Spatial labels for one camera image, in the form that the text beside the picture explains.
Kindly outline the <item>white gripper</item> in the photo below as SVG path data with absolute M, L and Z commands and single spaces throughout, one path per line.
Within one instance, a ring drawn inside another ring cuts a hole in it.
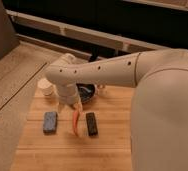
M 75 108 L 82 112 L 83 111 L 83 105 L 79 101 L 79 93 L 78 88 L 75 84 L 67 84 L 67 85 L 57 85 L 57 96 L 58 100 L 67 105 L 74 105 Z

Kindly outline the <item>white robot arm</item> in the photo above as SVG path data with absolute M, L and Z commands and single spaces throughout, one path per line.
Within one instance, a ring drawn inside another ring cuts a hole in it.
M 49 65 L 46 78 L 59 100 L 78 100 L 76 85 L 133 87 L 133 171 L 188 171 L 188 50 L 138 52 L 77 64 L 71 54 Z

